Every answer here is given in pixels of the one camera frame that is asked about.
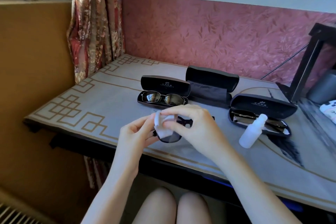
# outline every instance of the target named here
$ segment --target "open glasses case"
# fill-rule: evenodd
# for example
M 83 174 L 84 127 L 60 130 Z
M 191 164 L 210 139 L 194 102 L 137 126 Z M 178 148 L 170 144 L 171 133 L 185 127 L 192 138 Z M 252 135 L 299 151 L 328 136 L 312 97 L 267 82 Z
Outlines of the open glasses case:
M 187 97 L 190 93 L 190 83 L 176 78 L 144 75 L 141 77 L 141 87 L 144 89 L 138 96 L 138 103 L 148 107 L 157 109 L 166 109 L 171 105 L 166 104 L 163 100 L 156 103 L 147 103 L 142 100 L 142 95 L 146 91 L 153 90 L 159 92 L 161 95 L 176 94 L 184 99 L 184 105 L 188 103 Z
M 297 106 L 279 99 L 269 98 L 253 94 L 237 94 L 231 100 L 231 108 L 229 110 L 229 120 L 242 128 L 246 128 L 249 124 L 241 122 L 235 122 L 235 110 L 245 110 L 253 112 L 256 115 L 265 114 L 269 118 L 275 118 L 280 120 L 285 126 L 286 130 L 283 133 L 273 132 L 269 129 L 263 129 L 262 133 L 265 135 L 274 135 L 280 137 L 290 137 L 292 135 L 291 130 L 287 123 L 282 119 L 288 118 L 293 115 Z
M 228 109 L 239 76 L 215 69 L 189 66 L 185 80 L 190 83 L 189 100 Z

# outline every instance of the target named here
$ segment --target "forearm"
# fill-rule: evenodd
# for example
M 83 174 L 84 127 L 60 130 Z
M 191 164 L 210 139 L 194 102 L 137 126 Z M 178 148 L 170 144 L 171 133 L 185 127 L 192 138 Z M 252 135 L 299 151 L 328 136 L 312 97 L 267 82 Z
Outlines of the forearm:
M 229 143 L 223 151 L 215 162 L 229 179 L 252 223 L 300 223 Z
M 114 172 L 113 167 L 86 212 L 82 224 L 118 224 L 133 183 L 132 175 Z

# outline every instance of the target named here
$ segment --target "red floral curtain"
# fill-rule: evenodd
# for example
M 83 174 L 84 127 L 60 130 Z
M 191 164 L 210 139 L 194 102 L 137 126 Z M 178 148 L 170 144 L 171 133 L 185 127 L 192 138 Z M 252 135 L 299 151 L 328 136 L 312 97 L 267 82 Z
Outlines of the red floral curtain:
M 79 83 L 125 52 L 121 0 L 73 0 L 67 37 Z

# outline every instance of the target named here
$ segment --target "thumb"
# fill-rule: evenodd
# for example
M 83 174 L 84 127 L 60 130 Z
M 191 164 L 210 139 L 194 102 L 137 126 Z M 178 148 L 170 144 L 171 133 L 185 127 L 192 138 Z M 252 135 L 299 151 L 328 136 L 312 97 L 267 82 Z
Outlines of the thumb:
M 172 131 L 175 131 L 176 133 L 178 133 L 179 135 L 186 137 L 187 133 L 189 131 L 188 128 L 182 126 L 181 124 L 175 122 L 175 121 L 166 121 L 163 123 L 163 127 L 164 128 L 168 128 Z
M 139 129 L 138 133 L 141 135 L 148 135 L 148 133 L 153 130 L 154 127 L 154 117 L 155 113 L 149 116 L 149 118 L 145 121 L 142 127 Z

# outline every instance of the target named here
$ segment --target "white spray bottle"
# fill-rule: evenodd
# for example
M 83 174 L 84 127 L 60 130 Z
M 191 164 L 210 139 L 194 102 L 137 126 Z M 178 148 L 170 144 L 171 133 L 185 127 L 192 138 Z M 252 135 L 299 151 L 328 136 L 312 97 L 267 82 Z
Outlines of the white spray bottle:
M 267 119 L 266 115 L 261 114 L 252 124 L 248 125 L 239 139 L 239 144 L 246 149 L 250 148 L 261 135 Z

